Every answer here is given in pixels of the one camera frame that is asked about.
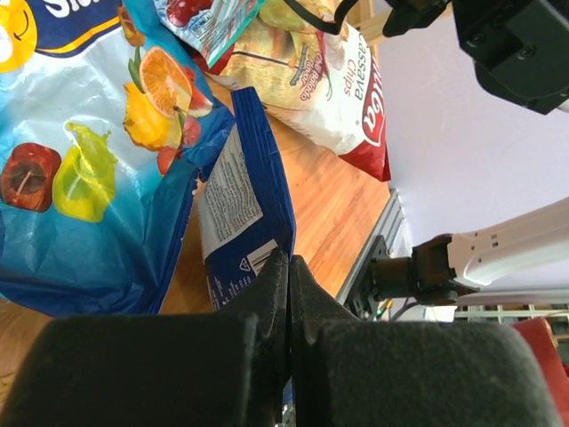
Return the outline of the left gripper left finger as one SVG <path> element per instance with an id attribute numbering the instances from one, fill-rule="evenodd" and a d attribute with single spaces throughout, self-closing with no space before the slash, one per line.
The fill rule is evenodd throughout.
<path id="1" fill-rule="evenodd" d="M 4 426 L 273 426 L 282 417 L 289 258 L 214 313 L 76 315 L 32 344 Z"/>

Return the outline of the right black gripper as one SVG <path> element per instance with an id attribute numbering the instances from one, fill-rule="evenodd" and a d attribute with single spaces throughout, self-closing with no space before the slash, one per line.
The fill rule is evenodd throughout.
<path id="1" fill-rule="evenodd" d="M 388 1 L 391 12 L 383 26 L 385 37 L 402 36 L 413 29 L 429 27 L 440 17 L 454 17 L 449 0 Z"/>

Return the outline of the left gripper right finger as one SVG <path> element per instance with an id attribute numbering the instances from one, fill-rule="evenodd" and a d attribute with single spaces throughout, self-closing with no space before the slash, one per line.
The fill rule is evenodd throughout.
<path id="1" fill-rule="evenodd" d="M 512 327 L 365 322 L 293 257 L 289 271 L 299 426 L 559 426 L 533 351 Z"/>

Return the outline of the red chips bag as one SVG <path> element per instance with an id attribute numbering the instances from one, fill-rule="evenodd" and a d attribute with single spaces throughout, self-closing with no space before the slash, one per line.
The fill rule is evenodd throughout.
<path id="1" fill-rule="evenodd" d="M 389 181 L 380 68 L 348 23 L 337 35 L 267 1 L 210 76 L 231 90 L 252 86 L 268 113 L 379 181 Z"/>

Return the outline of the dark blue snack packet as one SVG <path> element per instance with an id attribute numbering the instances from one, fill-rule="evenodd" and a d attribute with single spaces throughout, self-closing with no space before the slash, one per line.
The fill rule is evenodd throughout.
<path id="1" fill-rule="evenodd" d="M 231 98 L 236 123 L 198 201 L 215 310 L 259 276 L 274 249 L 292 255 L 296 237 L 284 164 L 260 97 L 246 87 Z"/>

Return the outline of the teal snack packet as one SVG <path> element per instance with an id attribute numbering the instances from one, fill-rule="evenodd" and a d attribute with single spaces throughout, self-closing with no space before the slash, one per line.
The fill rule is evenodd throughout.
<path id="1" fill-rule="evenodd" d="M 163 25 L 197 51 L 208 68 L 230 50 L 264 1 L 155 1 Z"/>

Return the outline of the blue Slendy candy bag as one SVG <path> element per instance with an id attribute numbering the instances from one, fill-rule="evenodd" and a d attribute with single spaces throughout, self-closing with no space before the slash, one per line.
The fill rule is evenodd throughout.
<path id="1" fill-rule="evenodd" d="M 2 297 L 158 312 L 233 124 L 153 2 L 2 2 Z"/>

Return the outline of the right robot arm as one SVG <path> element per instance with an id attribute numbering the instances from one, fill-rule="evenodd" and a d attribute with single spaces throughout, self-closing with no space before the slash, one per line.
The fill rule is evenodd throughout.
<path id="1" fill-rule="evenodd" d="M 543 116 L 487 93 L 451 16 L 378 49 L 390 184 L 414 244 L 567 197 L 567 114 Z"/>

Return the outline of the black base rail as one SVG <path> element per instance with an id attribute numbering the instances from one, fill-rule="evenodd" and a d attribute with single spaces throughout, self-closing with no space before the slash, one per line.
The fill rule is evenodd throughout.
<path id="1" fill-rule="evenodd" d="M 351 267 L 336 300 L 357 318 L 376 321 L 378 311 L 384 310 L 377 284 L 377 263 L 383 259 L 408 256 L 411 253 L 409 239 L 400 197 L 395 189 L 391 189 L 388 202 Z"/>

